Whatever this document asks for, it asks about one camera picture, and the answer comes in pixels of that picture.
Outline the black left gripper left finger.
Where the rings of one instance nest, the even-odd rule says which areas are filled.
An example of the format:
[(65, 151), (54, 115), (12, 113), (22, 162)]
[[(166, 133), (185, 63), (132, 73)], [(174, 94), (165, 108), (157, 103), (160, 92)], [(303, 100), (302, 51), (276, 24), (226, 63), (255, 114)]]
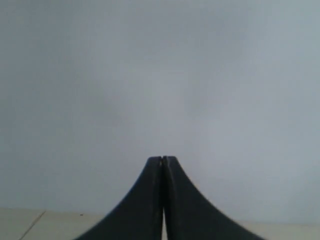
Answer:
[(100, 222), (77, 240), (160, 240), (163, 232), (162, 157), (147, 159), (138, 179)]

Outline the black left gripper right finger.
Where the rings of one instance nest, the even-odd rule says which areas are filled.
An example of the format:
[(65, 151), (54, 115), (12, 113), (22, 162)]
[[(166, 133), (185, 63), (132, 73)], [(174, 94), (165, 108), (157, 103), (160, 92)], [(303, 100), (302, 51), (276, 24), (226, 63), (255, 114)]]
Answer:
[(162, 200), (169, 240), (260, 240), (217, 209), (189, 179), (175, 156), (162, 159)]

